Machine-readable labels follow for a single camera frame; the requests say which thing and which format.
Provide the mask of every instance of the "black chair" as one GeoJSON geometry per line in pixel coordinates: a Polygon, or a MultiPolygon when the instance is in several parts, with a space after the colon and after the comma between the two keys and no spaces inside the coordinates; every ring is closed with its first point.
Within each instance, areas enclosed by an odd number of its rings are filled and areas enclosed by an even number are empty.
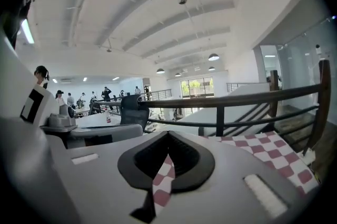
{"type": "Polygon", "coordinates": [[[139,124],[145,130],[150,110],[139,104],[139,95],[130,95],[122,98],[121,125],[139,124]]]}

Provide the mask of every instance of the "ceiling light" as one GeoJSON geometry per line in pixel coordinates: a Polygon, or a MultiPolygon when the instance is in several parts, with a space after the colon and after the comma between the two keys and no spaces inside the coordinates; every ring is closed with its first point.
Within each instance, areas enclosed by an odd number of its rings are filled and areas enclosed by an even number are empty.
{"type": "Polygon", "coordinates": [[[29,25],[28,25],[28,21],[27,19],[24,19],[21,27],[23,29],[23,32],[25,33],[26,39],[28,41],[29,44],[34,44],[34,39],[33,36],[31,34],[31,30],[29,29],[29,25]]]}
{"type": "Polygon", "coordinates": [[[216,53],[212,53],[210,56],[209,56],[209,61],[215,61],[215,60],[218,60],[220,57],[216,54],[216,53]]]}
{"type": "Polygon", "coordinates": [[[163,69],[157,69],[157,74],[163,74],[165,71],[163,69]]]}

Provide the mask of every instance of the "checkered cloth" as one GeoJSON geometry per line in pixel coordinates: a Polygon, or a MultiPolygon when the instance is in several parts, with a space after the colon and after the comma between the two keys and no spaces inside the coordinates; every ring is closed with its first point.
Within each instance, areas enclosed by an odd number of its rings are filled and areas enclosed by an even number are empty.
{"type": "MultiPolygon", "coordinates": [[[[288,178],[297,189],[305,194],[318,186],[311,170],[291,147],[275,132],[236,137],[204,137],[240,147],[262,160],[272,169],[288,178]]],[[[171,182],[175,178],[174,165],[167,156],[163,166],[153,180],[153,193],[158,214],[170,199],[171,182]]]]}

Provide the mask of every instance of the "woman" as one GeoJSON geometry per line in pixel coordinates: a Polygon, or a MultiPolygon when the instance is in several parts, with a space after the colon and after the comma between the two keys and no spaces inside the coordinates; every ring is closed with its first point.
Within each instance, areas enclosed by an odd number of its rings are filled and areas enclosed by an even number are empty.
{"type": "Polygon", "coordinates": [[[55,96],[55,99],[60,106],[65,105],[65,102],[62,98],[62,94],[63,94],[63,92],[61,90],[57,90],[57,93],[56,93],[56,96],[55,96]]]}
{"type": "Polygon", "coordinates": [[[47,89],[47,82],[49,81],[49,72],[45,66],[38,66],[34,71],[34,76],[37,78],[37,84],[42,86],[43,88],[47,89]]]}

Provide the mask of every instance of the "window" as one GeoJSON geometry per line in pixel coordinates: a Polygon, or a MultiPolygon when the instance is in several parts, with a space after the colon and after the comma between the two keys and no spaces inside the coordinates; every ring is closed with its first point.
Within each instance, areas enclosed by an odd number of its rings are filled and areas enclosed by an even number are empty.
{"type": "Polygon", "coordinates": [[[214,96],[213,78],[199,78],[181,81],[183,99],[214,96]]]}

